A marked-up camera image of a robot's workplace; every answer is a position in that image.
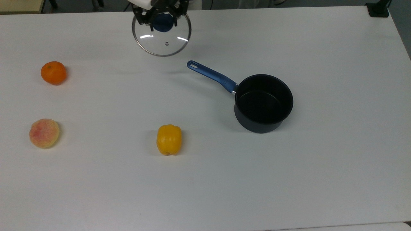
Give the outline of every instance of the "black clamp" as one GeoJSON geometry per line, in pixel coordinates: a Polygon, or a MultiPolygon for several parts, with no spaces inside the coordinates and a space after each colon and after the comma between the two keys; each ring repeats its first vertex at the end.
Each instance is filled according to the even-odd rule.
{"type": "Polygon", "coordinates": [[[174,26],[177,26],[177,19],[187,14],[188,2],[188,0],[159,0],[150,10],[143,9],[134,4],[132,4],[132,9],[139,24],[149,25],[151,31],[154,31],[152,25],[154,19],[158,14],[164,12],[170,13],[174,19],[174,26]]]}

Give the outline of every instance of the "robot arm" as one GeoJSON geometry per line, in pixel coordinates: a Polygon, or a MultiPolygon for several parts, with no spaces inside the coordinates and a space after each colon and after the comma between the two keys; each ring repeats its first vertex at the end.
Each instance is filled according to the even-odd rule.
{"type": "Polygon", "coordinates": [[[160,24],[168,24],[171,20],[177,26],[177,19],[187,13],[189,0],[128,0],[132,3],[134,15],[140,25],[150,26],[151,31],[156,29],[153,24],[158,24],[156,18],[159,14],[168,12],[172,19],[167,22],[160,21],[160,24]]]}

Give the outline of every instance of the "cable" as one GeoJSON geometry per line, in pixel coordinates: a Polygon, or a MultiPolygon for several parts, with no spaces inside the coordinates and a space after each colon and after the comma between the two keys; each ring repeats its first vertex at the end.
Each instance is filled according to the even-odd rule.
{"type": "Polygon", "coordinates": [[[131,4],[131,2],[129,2],[129,4],[127,4],[127,6],[126,6],[126,8],[123,10],[123,12],[127,10],[127,8],[130,6],[130,4],[131,4]]]}

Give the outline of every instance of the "floor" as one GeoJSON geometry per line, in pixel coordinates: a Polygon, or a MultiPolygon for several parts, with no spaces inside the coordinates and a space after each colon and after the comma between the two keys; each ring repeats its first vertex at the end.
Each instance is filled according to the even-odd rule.
{"type": "MultiPolygon", "coordinates": [[[[81,12],[119,12],[131,11],[127,0],[103,0],[104,7],[93,7],[92,0],[56,0],[57,9],[52,9],[50,2],[45,0],[44,13],[81,13],[81,12]]],[[[202,0],[202,9],[237,9],[240,0],[202,0]]],[[[287,0],[275,6],[269,0],[260,0],[259,7],[326,7],[326,6],[356,6],[377,0],[287,0]]],[[[411,0],[393,0],[389,7],[391,16],[402,38],[405,48],[411,57],[411,0]]]]}

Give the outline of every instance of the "table surface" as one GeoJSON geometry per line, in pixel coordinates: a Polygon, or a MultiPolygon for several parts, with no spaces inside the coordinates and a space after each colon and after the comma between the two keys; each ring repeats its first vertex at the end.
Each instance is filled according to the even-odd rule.
{"type": "Polygon", "coordinates": [[[366,7],[191,11],[187,47],[145,53],[133,14],[0,16],[0,229],[271,230],[411,220],[411,62],[391,17],[366,7]],[[67,80],[49,85],[46,62],[67,80]],[[283,80],[275,131],[189,70],[283,80]],[[51,118],[50,149],[30,143],[51,118]],[[177,156],[157,129],[183,130],[177,156]]]}
{"type": "Polygon", "coordinates": [[[0,14],[39,14],[44,0],[0,0],[0,14]]]}

